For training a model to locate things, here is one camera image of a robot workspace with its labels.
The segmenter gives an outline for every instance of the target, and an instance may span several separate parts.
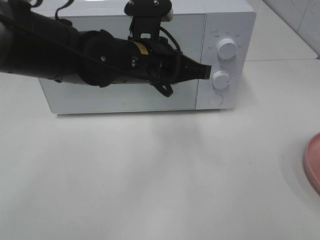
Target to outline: white tile wall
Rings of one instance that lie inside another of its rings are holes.
[[[298,34],[320,56],[320,0],[310,0]]]
[[[309,0],[264,0],[264,2],[297,32]]]
[[[317,54],[264,2],[256,16],[247,61],[316,59]]]
[[[256,12],[258,12],[262,0],[246,0],[246,1],[247,1],[248,4],[251,5],[251,7],[252,7]]]

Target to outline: yellow label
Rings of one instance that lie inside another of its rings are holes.
[[[133,43],[139,48],[142,55],[149,55],[147,48],[140,42],[133,41]]]

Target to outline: pink plate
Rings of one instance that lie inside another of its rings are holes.
[[[320,194],[320,133],[306,146],[303,165],[311,185]]]

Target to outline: tile grout line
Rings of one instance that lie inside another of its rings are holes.
[[[309,0],[309,1],[308,1],[308,4],[306,5],[306,8],[305,8],[305,10],[304,10],[304,13],[303,13],[303,16],[302,16],[302,18],[301,18],[301,22],[300,22],[300,24],[299,24],[299,27],[298,27],[298,29],[297,29],[297,31],[296,31],[296,34],[298,34],[298,32],[299,32],[299,30],[300,30],[301,24],[302,24],[302,22],[303,22],[303,20],[304,20],[304,18],[305,18],[305,15],[306,15],[306,12],[307,12],[307,9],[308,9],[308,7],[309,7],[310,2],[311,2],[311,0]]]
[[[249,62],[273,62],[273,61],[308,61],[308,60],[319,60],[317,58],[299,58],[299,59],[266,59],[266,60],[246,60]]]

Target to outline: black cable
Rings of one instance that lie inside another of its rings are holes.
[[[43,0],[36,0],[35,4],[31,5],[32,8],[37,8],[42,4]]]
[[[60,21],[59,16],[58,16],[58,12],[59,12],[61,9],[65,9],[65,8],[69,7],[71,4],[74,3],[74,1],[75,1],[75,0],[68,0],[68,1],[65,3],[65,5],[59,7],[59,8],[55,11],[55,15],[54,15],[55,20]]]
[[[176,66],[175,66],[175,72],[172,75],[172,77],[170,77],[168,82],[172,82],[174,80],[177,79],[178,75],[179,75],[179,70],[180,70],[180,65],[181,65],[181,49],[180,46],[178,44],[178,42],[175,40],[175,38],[166,30],[164,29],[162,26],[160,26],[160,30],[168,36],[168,38],[173,42],[174,46],[176,47],[177,50],[177,56],[176,56]]]
[[[151,72],[149,71],[149,69],[147,67],[143,67],[142,65],[140,65],[140,66],[143,68],[143,70],[146,72],[146,74],[151,79],[153,76],[152,76]],[[157,89],[162,95],[164,95],[167,98],[170,97],[174,93],[170,83],[163,84],[163,83],[160,83],[157,81],[152,81],[152,80],[149,80],[149,82],[151,83],[152,86],[155,87],[155,89]]]

